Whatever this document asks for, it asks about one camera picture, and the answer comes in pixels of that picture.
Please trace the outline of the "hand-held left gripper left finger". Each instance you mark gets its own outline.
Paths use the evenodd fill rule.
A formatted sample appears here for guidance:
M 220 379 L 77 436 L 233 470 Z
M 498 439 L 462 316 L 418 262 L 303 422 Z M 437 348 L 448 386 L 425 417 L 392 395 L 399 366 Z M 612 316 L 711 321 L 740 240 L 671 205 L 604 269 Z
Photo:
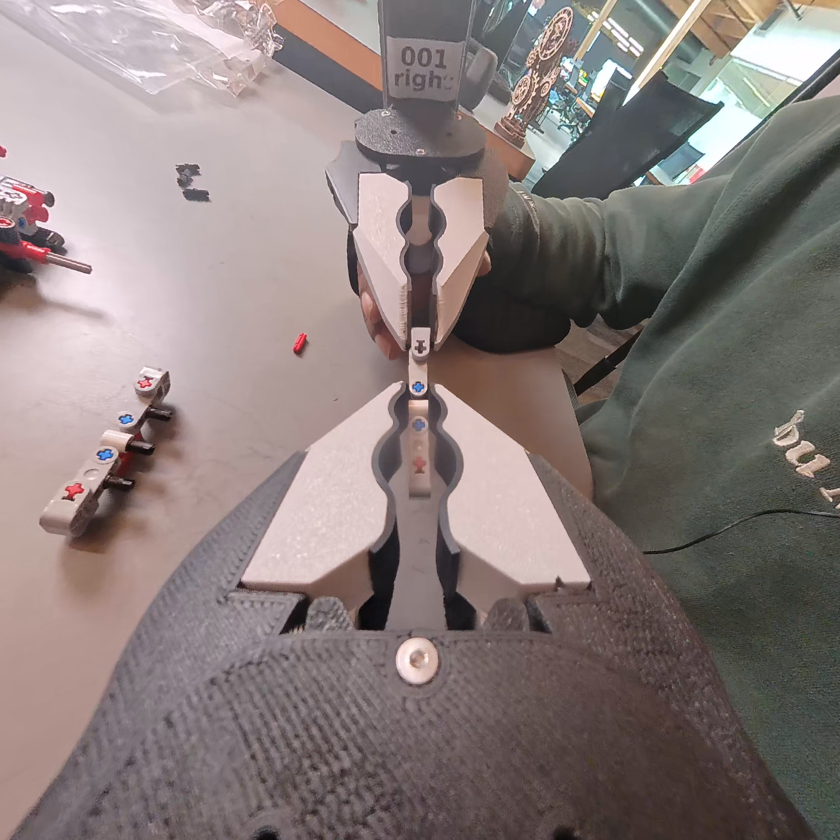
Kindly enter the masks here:
M 313 443 L 241 586 L 335 597 L 359 625 L 385 625 L 400 555 L 390 482 L 404 428 L 405 384 L 397 382 Z

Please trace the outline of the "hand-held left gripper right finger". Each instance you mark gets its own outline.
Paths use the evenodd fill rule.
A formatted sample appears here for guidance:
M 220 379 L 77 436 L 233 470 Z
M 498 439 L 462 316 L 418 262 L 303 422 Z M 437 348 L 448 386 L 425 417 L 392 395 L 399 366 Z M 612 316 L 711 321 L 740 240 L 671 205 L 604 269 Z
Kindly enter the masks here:
M 587 592 L 592 578 L 535 459 L 445 387 L 433 385 L 429 402 L 446 624 L 482 623 L 500 599 Z

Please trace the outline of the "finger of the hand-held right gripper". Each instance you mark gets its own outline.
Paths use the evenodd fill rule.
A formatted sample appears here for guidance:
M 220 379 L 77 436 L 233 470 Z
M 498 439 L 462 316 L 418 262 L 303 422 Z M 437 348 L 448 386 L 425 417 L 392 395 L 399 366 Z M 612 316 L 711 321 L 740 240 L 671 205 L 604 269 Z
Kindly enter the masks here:
M 384 325 L 405 351 L 410 331 L 410 280 L 404 265 L 408 243 L 401 217 L 411 206 L 411 188 L 386 173 L 359 175 L 356 255 Z
M 466 304 L 487 250 L 482 181 L 456 177 L 436 185 L 432 205 L 443 218 L 434 240 L 437 267 L 432 280 L 434 347 L 441 347 Z

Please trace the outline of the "thin grey lego beam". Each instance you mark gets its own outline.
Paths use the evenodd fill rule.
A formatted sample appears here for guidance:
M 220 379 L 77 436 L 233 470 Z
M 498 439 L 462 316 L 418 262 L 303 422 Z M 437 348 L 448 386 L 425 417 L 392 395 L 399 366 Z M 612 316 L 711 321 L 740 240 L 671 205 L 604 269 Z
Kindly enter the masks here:
M 432 465 L 430 458 L 430 429 L 427 363 L 408 358 L 408 424 L 406 428 L 407 488 L 410 498 L 430 498 L 432 493 Z

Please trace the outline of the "grey lego beam black pins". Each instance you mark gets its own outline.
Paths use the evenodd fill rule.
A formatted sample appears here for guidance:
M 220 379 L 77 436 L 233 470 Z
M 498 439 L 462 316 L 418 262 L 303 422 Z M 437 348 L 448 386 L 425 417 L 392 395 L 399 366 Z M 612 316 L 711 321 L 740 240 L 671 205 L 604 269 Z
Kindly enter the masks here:
M 46 532 L 67 538 L 81 536 L 99 509 L 106 491 L 131 491 L 129 472 L 137 457 L 152 456 L 155 446 L 144 438 L 150 421 L 169 422 L 173 411 L 163 402 L 172 385 L 166 369 L 144 366 L 133 382 L 133 394 L 110 416 L 96 445 L 81 466 L 50 499 L 38 520 Z

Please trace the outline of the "lego car model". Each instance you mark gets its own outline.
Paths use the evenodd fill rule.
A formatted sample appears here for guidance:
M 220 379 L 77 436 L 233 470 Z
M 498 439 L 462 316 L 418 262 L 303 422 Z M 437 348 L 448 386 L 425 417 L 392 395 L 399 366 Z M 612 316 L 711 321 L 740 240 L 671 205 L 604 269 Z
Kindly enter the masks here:
M 61 234 L 46 226 L 54 195 L 8 175 L 1 177 L 1 265 L 19 274 L 58 266 L 89 275 L 92 267 L 67 256 Z

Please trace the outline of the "person's right hand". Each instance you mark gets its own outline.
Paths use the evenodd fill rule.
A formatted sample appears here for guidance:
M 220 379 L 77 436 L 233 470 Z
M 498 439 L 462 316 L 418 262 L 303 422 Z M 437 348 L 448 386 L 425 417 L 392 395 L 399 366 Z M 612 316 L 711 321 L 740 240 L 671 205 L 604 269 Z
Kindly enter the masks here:
M 370 284 L 356 255 L 352 230 L 348 233 L 346 249 L 350 286 L 360 300 L 364 325 L 384 357 L 389 361 L 394 361 L 403 355 L 404 349 L 392 336 L 374 299 Z

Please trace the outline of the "wooden gear sculpture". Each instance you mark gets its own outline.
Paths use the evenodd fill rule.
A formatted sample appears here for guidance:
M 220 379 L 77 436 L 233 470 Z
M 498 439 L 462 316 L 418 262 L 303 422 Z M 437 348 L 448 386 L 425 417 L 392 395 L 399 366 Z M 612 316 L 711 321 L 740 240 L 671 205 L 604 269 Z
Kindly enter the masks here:
M 574 10 L 566 6 L 544 26 L 526 58 L 526 72 L 512 90 L 510 108 L 495 125 L 494 131 L 518 149 L 525 144 L 531 121 L 547 106 L 573 23 Z

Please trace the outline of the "person's green hoodie torso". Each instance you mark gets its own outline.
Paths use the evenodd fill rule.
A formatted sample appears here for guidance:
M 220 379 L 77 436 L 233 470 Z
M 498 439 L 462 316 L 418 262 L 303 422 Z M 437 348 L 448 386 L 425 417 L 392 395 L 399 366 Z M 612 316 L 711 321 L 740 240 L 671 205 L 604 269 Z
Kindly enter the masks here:
M 821 838 L 838 838 L 837 279 L 604 281 L 650 318 L 583 425 L 595 501 L 697 625 L 743 726 Z

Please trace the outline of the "clear empty plastic bag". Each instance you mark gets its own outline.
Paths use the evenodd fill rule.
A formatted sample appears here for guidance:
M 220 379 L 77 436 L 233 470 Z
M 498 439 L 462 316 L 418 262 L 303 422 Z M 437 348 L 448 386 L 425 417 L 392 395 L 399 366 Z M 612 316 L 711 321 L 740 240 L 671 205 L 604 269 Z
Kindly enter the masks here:
M 199 81 L 236 97 L 284 44 L 269 2 L 2 1 L 1 11 L 3 23 L 151 95 Z

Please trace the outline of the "black wired earphone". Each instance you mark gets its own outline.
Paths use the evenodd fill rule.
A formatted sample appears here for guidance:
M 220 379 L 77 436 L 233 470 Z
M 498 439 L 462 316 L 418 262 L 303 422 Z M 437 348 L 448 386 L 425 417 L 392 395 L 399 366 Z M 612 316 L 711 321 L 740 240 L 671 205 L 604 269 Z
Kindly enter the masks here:
M 677 553 L 683 550 L 687 550 L 693 548 L 699 544 L 705 543 L 709 540 L 715 539 L 720 537 L 721 535 L 737 529 L 742 525 L 752 522 L 755 520 L 759 520 L 762 518 L 774 518 L 774 517 L 808 517 L 808 518 L 819 518 L 819 519 L 832 519 L 838 520 L 839 513 L 837 512 L 828 512 L 828 511 L 812 511 L 812 510 L 802 510 L 802 509 L 792 509 L 792 508 L 774 508 L 774 509 L 767 509 L 762 511 L 757 511 L 751 513 L 745 517 L 742 517 L 736 521 L 730 522 L 729 524 L 719 528 L 715 531 L 705 532 L 700 536 L 676 545 L 674 547 L 666 548 L 666 549 L 647 549 L 642 551 L 643 555 L 646 556 L 661 556 L 667 555 L 672 553 Z

